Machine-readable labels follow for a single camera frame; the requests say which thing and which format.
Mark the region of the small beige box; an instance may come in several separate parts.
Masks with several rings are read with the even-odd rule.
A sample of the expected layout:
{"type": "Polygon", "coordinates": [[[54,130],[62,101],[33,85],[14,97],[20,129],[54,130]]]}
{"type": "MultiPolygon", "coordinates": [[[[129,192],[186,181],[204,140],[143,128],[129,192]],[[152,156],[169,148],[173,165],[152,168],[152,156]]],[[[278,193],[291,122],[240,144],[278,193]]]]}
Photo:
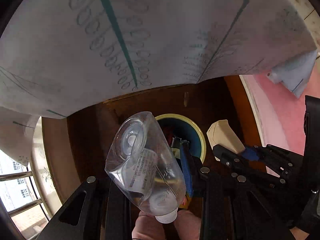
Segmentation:
{"type": "Polygon", "coordinates": [[[245,151],[244,145],[229,126],[228,120],[214,122],[207,131],[207,137],[211,148],[219,144],[235,154],[245,151]]]}

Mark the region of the clear plastic bottle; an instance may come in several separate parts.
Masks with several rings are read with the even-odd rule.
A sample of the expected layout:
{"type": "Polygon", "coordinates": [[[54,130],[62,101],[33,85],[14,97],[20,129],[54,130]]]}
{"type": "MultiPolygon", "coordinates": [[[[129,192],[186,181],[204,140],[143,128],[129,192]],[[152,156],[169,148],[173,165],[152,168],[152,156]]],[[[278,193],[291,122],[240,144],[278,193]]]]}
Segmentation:
{"type": "Polygon", "coordinates": [[[105,171],[140,211],[163,224],[177,218],[186,193],[185,180],[151,112],[136,113],[120,126],[105,171]]]}

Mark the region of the round yellow rim trash bin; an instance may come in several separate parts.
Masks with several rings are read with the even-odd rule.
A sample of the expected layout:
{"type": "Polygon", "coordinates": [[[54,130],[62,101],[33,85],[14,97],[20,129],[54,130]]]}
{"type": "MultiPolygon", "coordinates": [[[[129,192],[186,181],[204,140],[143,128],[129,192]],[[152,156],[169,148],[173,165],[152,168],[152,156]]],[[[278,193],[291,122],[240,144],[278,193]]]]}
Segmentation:
{"type": "Polygon", "coordinates": [[[189,142],[191,155],[200,158],[204,163],[206,158],[206,141],[204,135],[191,119],[179,114],[162,114],[156,117],[163,134],[170,147],[173,147],[173,138],[181,138],[189,142]]]}

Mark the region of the right yellow embroidered slipper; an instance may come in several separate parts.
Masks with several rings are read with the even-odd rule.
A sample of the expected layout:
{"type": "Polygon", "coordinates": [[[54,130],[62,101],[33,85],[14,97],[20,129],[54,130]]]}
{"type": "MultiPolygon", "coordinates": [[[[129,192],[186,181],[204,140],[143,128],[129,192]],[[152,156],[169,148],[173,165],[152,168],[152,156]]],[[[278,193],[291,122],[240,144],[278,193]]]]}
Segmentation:
{"type": "Polygon", "coordinates": [[[185,195],[185,197],[182,200],[182,203],[179,205],[179,208],[187,210],[189,208],[191,200],[192,198],[190,198],[188,195],[185,195]]]}

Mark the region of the right pink trouser leg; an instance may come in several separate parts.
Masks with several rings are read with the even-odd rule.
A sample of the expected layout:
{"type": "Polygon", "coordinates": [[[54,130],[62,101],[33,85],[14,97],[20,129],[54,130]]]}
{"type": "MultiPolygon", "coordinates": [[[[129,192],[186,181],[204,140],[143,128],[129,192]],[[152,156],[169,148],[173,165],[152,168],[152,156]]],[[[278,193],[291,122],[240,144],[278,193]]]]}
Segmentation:
{"type": "Polygon", "coordinates": [[[201,219],[189,210],[178,211],[174,226],[181,240],[200,239],[201,219]]]}

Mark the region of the pink trouser leg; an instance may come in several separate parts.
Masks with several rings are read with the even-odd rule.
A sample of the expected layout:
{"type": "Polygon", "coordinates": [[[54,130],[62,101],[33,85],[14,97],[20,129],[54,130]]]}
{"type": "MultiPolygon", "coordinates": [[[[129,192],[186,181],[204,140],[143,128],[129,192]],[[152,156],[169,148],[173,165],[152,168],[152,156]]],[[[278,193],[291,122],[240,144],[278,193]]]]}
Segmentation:
{"type": "Polygon", "coordinates": [[[140,211],[132,231],[132,239],[165,239],[163,225],[155,217],[140,211]]]}
{"type": "Polygon", "coordinates": [[[174,226],[181,240],[200,239],[201,219],[189,210],[178,211],[174,226]]]}

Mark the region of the left pink trouser leg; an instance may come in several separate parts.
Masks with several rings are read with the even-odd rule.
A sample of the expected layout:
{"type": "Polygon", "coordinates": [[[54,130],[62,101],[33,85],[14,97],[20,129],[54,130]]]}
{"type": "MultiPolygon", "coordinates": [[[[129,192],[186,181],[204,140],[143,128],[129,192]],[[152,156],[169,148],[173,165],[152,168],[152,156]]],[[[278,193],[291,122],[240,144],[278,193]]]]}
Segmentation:
{"type": "Polygon", "coordinates": [[[132,231],[132,239],[165,239],[163,225],[155,217],[140,211],[132,231]]]}

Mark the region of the white blue patterned tablecloth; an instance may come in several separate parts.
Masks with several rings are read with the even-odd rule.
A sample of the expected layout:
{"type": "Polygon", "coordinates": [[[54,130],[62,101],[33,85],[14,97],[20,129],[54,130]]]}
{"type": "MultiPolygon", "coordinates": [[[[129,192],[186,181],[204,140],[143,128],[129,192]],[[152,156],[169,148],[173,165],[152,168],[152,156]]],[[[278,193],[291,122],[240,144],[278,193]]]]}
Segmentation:
{"type": "Polygon", "coordinates": [[[39,117],[269,72],[300,96],[317,47],[290,0],[1,0],[1,150],[30,161],[39,117]]]}

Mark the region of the window with metal grille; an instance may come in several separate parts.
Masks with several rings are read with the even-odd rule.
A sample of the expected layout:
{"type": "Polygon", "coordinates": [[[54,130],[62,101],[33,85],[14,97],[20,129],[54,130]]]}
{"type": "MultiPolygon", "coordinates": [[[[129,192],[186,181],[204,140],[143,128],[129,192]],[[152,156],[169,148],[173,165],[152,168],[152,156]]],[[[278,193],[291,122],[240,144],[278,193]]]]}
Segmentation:
{"type": "Polygon", "coordinates": [[[1,181],[1,200],[25,239],[37,237],[50,220],[32,175],[1,181]]]}

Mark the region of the wooden bed frame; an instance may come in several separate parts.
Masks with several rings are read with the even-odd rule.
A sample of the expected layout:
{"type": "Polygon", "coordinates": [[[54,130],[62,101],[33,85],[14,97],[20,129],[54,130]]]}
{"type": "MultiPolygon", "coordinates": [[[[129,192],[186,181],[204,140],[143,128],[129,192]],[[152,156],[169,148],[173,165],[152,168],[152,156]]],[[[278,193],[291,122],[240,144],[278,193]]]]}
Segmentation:
{"type": "Polygon", "coordinates": [[[245,146],[262,146],[257,123],[244,85],[239,76],[225,76],[236,112],[236,121],[230,126],[245,146]]]}

